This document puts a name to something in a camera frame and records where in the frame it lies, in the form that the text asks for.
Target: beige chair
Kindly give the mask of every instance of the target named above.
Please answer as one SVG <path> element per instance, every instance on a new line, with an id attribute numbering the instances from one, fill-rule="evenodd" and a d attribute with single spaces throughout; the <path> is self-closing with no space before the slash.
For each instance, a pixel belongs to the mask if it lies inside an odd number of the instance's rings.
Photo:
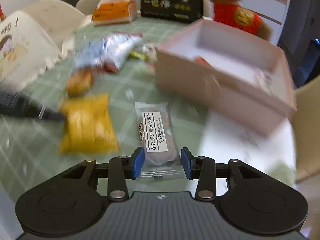
<path id="1" fill-rule="evenodd" d="M 297 89 L 296 98 L 298 111 L 292 125 L 300 182 L 320 173 L 320 76 Z"/>
<path id="2" fill-rule="evenodd" d="M 49 34 L 62 50 L 62 43 L 86 20 L 86 16 L 60 0 L 39 0 L 22 9 Z"/>
<path id="3" fill-rule="evenodd" d="M 79 0 L 76 8 L 85 15 L 92 14 L 100 0 Z"/>

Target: yellow snack package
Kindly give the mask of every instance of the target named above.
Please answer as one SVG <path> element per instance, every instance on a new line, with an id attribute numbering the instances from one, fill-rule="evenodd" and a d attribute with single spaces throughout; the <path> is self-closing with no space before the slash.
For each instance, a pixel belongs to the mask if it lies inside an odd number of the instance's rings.
<path id="1" fill-rule="evenodd" d="M 118 144 L 108 115 L 108 94 L 68 99 L 59 107 L 66 116 L 60 152 L 117 151 Z"/>

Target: open cardboard box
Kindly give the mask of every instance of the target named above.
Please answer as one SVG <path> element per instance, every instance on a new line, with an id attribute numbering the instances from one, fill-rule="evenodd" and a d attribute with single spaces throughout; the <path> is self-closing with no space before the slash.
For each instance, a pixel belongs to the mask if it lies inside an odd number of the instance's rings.
<path id="1" fill-rule="evenodd" d="M 195 63 L 197 56 L 211 66 Z M 267 92 L 258 82 L 261 73 L 270 76 Z M 156 82 L 262 135 L 296 111 L 284 52 L 212 20 L 198 20 L 159 46 Z"/>

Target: stuffed toy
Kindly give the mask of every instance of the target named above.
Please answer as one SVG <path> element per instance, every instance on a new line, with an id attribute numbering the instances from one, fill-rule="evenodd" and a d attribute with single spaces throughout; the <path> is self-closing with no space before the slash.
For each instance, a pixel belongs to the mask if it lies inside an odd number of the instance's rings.
<path id="1" fill-rule="evenodd" d="M 241 7 L 239 0 L 210 0 L 214 3 L 214 17 L 216 22 L 249 32 L 269 41 L 271 29 L 254 12 Z"/>

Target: red shirt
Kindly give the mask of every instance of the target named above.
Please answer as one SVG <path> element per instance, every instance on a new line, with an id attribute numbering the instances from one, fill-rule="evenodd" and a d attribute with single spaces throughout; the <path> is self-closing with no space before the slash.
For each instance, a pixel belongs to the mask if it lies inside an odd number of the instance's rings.
<path id="1" fill-rule="evenodd" d="M 236 4 L 214 4 L 214 20 L 245 32 L 257 35 L 261 19 L 260 17 L 240 5 Z"/>

